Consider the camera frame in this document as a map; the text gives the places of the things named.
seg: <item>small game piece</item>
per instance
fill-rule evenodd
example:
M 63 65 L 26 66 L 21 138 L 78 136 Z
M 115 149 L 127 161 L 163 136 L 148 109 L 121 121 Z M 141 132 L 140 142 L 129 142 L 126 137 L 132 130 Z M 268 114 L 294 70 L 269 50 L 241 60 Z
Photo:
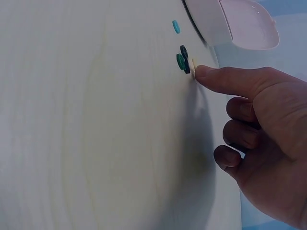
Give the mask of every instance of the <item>small game piece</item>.
M 180 33 L 180 27 L 178 25 L 178 22 L 176 20 L 174 20 L 172 23 L 173 23 L 174 30 L 176 31 L 177 34 L 179 34 Z
M 179 68 L 181 70 L 184 70 L 186 68 L 186 66 L 185 66 L 185 60 L 184 60 L 182 54 L 177 54 L 176 58 L 177 58 L 177 63 L 179 65 Z

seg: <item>wooden surface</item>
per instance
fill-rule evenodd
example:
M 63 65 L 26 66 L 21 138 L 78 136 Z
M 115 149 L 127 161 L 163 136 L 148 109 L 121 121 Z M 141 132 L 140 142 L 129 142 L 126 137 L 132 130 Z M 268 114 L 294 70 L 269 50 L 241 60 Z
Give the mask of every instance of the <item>wooden surface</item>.
M 180 0 L 2 0 L 0 44 L 0 229 L 240 229 L 226 97 L 177 66 L 182 44 L 217 65 Z

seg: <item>dark green bead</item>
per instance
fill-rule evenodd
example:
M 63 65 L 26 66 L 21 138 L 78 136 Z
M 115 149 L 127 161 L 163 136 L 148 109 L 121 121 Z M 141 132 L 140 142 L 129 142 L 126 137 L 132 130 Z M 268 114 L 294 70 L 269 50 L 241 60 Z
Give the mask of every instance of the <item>dark green bead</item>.
M 180 52 L 181 52 L 181 54 L 182 54 L 182 56 L 184 57 L 185 60 L 187 60 L 189 58 L 187 49 L 184 45 L 180 46 Z

